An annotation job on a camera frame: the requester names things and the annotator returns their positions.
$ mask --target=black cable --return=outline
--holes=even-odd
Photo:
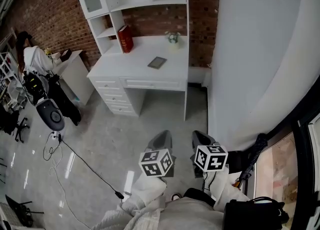
[[[116,196],[117,196],[121,201],[122,201],[122,199],[124,199],[124,196],[123,196],[120,192],[116,191],[107,181],[105,181],[99,174],[97,174],[97,173],[85,162],[84,159],[82,159],[68,144],[66,144],[66,142],[64,142],[63,139],[61,139],[61,141],[62,141],[67,147],[69,147],[69,149],[70,149],[72,152],[74,152],[75,155],[78,156],[78,157],[85,163],[85,165],[87,165],[88,168],[91,169],[91,171],[92,171],[94,174],[96,174],[103,182],[105,182],[108,186],[110,186],[111,189],[112,189],[113,191],[115,191]]]
[[[206,185],[206,179],[208,178],[208,173],[207,173],[207,172],[205,172],[205,173],[206,173],[206,176],[205,176],[205,179],[203,180],[203,186],[202,186],[202,189],[203,189],[203,190],[208,190],[208,191],[210,191],[209,189],[205,188],[205,185]],[[208,185],[208,188],[210,188],[210,185],[212,184],[212,182],[213,182],[213,181],[214,181],[214,179],[216,178],[216,174],[217,174],[217,172],[215,172],[215,173],[214,173],[214,177],[213,177],[213,179],[212,179],[211,183]]]
[[[49,157],[48,159],[45,158],[45,151],[47,151],[47,149],[46,149],[46,144],[48,143],[49,137],[50,137],[52,134],[54,134],[54,132],[51,132],[51,133],[49,134],[49,136],[48,136],[48,138],[47,138],[47,140],[46,140],[46,142],[45,142],[45,146],[44,146],[44,148],[43,148],[43,154],[42,154],[42,156],[43,156],[43,159],[44,159],[45,161],[49,161],[49,160],[51,159],[52,155],[54,154],[54,152],[55,152],[55,151],[58,149],[58,147],[60,146],[60,142],[59,142],[58,146],[57,146],[55,149],[53,149],[52,147],[50,147],[50,149],[49,149],[50,157]]]

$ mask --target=white vase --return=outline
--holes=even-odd
[[[177,43],[170,43],[169,42],[169,47],[171,50],[178,50],[180,48],[179,41]]]

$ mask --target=black office chair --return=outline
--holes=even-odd
[[[32,203],[32,201],[18,203],[7,195],[5,195],[5,198],[10,208],[15,212],[16,216],[18,217],[20,223],[26,227],[32,227],[32,224],[34,222],[31,216],[32,213],[44,214],[44,212],[30,211],[30,209],[25,206],[25,204]]]
[[[17,142],[23,143],[21,139],[21,131],[24,128],[30,128],[26,124],[24,125],[24,121],[28,120],[27,118],[23,118],[21,123],[19,124],[19,111],[12,110],[12,113],[7,112],[2,105],[0,105],[0,130],[3,130],[5,133],[11,135],[11,133],[16,129],[15,140]]]

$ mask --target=desk drawer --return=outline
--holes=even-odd
[[[113,113],[135,113],[132,105],[127,104],[108,104],[107,106]]]
[[[130,100],[125,93],[103,92],[100,95],[106,103],[130,104]]]
[[[138,80],[132,78],[120,78],[125,88],[145,88],[163,90],[185,90],[185,85],[179,80]]]
[[[99,92],[124,92],[121,82],[117,78],[90,78],[90,80]]]
[[[134,116],[134,117],[139,117],[139,115],[135,112],[128,112],[128,111],[113,111],[113,114],[119,114],[119,115],[125,115],[125,116]]]

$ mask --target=white desk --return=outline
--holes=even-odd
[[[84,105],[87,104],[94,87],[87,79],[88,70],[80,58],[82,50],[72,52],[69,59],[53,69],[69,86]]]
[[[101,56],[88,74],[96,90],[115,114],[139,116],[146,89],[182,91],[187,107],[188,46],[180,37],[180,49],[171,50],[164,36],[134,38],[128,54]],[[160,69],[148,67],[156,57],[167,61]]]

